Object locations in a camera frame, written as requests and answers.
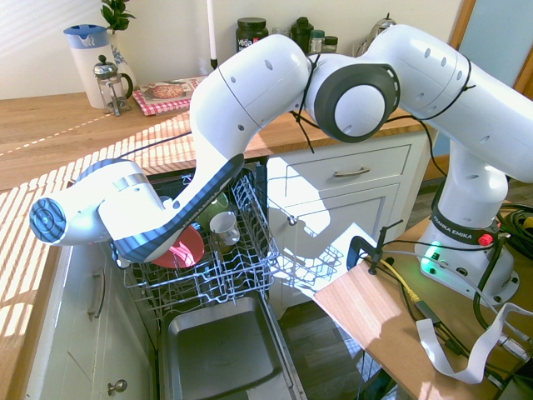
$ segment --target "open dishwasher door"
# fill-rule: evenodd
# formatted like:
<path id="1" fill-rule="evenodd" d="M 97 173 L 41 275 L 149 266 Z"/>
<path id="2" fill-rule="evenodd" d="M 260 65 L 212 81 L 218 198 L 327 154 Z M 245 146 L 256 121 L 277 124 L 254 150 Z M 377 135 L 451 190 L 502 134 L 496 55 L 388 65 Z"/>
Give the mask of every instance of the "open dishwasher door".
<path id="1" fill-rule="evenodd" d="M 165 400 L 306 400 L 271 307 L 257 292 L 162 325 Z"/>

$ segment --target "yellow cable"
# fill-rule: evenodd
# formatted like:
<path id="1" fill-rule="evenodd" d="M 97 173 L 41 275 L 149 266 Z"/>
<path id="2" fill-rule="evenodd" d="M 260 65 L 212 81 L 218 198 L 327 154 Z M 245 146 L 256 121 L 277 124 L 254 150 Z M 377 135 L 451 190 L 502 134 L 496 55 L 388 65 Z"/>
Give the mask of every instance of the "yellow cable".
<path id="1" fill-rule="evenodd" d="M 372 261 L 369 257 L 365 257 L 365 260 L 367 260 L 370 263 Z M 390 265 L 387 261 L 380 260 L 380 263 L 382 263 L 385 267 L 387 267 L 392 272 L 392 274 L 398 278 L 401 285 L 406 289 L 406 292 L 409 295 L 409 298 L 411 299 L 411 301 L 414 303 L 418 303 L 420 301 L 420 298 L 416 295 L 415 292 L 413 292 L 413 290 L 409 287 L 409 285 L 404 280 L 404 278 L 401 277 L 400 273 L 398 273 L 398 271 L 395 270 L 395 268 L 392 265 Z"/>

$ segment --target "floor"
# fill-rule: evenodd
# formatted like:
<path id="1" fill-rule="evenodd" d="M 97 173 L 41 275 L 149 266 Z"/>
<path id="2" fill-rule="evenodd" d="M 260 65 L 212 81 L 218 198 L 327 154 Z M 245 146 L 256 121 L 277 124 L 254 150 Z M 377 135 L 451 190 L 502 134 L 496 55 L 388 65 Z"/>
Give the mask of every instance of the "floor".
<path id="1" fill-rule="evenodd" d="M 424 182 L 408 228 L 431 213 L 438 184 Z M 507 200 L 533 206 L 532 184 L 511 180 L 509 188 Z M 360 383 L 364 384 L 379 369 L 370 356 L 363 357 L 359 345 L 314 302 L 289 308 L 280 320 L 280 327 L 308 400 L 356 400 Z M 384 398 L 410 399 L 398 386 Z"/>

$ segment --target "blue lid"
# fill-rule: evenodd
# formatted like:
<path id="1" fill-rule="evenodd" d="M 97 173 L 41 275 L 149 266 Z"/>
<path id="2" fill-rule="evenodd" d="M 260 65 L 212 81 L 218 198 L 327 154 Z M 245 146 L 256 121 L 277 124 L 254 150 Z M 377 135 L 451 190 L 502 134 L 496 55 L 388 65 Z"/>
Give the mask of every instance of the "blue lid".
<path id="1" fill-rule="evenodd" d="M 74 25 L 63 33 L 71 48 L 101 48 L 109 44 L 107 29 L 99 25 Z"/>

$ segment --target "dishwasher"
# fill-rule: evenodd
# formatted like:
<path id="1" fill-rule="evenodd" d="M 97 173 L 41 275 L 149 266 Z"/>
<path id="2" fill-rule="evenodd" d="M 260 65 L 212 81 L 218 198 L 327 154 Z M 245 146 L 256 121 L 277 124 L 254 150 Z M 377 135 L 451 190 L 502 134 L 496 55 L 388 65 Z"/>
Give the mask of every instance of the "dishwasher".
<path id="1" fill-rule="evenodd" d="M 161 400 L 306 400 L 268 303 L 280 252 L 266 219 L 266 168 L 264 159 L 248 163 L 224 190 L 241 232 L 230 252 L 194 222 L 205 246 L 194 267 L 124 270 L 137 307 L 157 320 Z M 174 198 L 193 173 L 150 181 Z"/>

